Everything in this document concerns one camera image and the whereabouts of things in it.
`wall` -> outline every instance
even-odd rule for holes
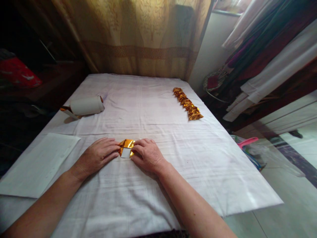
[[[207,25],[194,69],[188,81],[194,91],[204,94],[202,83],[207,74],[218,70],[234,51],[221,47],[232,32],[239,17],[212,13]]]

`white paper roll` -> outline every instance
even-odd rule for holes
[[[105,109],[99,95],[90,98],[71,100],[70,108],[76,116],[100,113]]]

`gold paper ingot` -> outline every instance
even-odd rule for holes
[[[200,113],[192,113],[188,114],[189,120],[198,120],[200,118],[203,118],[204,116],[201,115]]]
[[[174,95],[176,96],[176,97],[178,97],[178,95],[180,95],[180,94],[182,94],[182,93],[184,93],[183,91],[175,91],[174,92]]]
[[[174,88],[173,92],[180,103],[183,105],[183,107],[186,109],[186,111],[188,111],[189,120],[198,120],[204,117],[199,112],[199,109],[195,107],[194,104],[187,98],[186,94],[181,88]]]
[[[187,108],[189,106],[193,105],[193,103],[188,99],[188,101],[186,101],[183,105],[184,108]]]
[[[173,92],[182,92],[183,90],[181,88],[174,88]]]
[[[188,98],[181,98],[180,103],[184,105],[186,102],[190,101]]]
[[[189,106],[187,106],[187,107],[185,107],[185,109],[186,109],[186,111],[191,111],[191,110],[193,110],[193,109],[197,109],[198,111],[199,111],[199,109],[198,109],[198,107],[196,107],[196,106],[194,106],[194,105],[189,105]]]
[[[177,95],[177,99],[180,101],[182,98],[185,98],[186,97],[186,94],[185,93],[180,93]]]
[[[122,152],[123,152],[123,148],[131,148],[134,146],[135,141],[131,140],[131,139],[125,139],[123,141],[121,141],[121,143],[119,144],[119,146],[121,147],[118,151],[119,155],[122,156]],[[131,150],[130,153],[130,157],[133,156],[134,153]]]

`pink handle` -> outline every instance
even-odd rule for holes
[[[240,147],[240,149],[242,149],[243,146],[256,142],[257,140],[258,140],[257,137],[252,137],[252,138],[244,140],[243,142],[238,143],[237,145]]]

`white bed sheet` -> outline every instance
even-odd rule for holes
[[[173,95],[181,87],[204,118],[188,121]],[[179,79],[91,74],[70,99],[104,97],[105,110],[73,121],[58,112],[13,165],[50,132],[82,139],[48,187],[95,140],[154,139],[164,157],[221,215],[283,203],[188,83]],[[35,199],[0,196],[0,229]],[[53,237],[134,237],[181,229],[157,178],[130,159],[116,158],[90,178],[68,205]]]

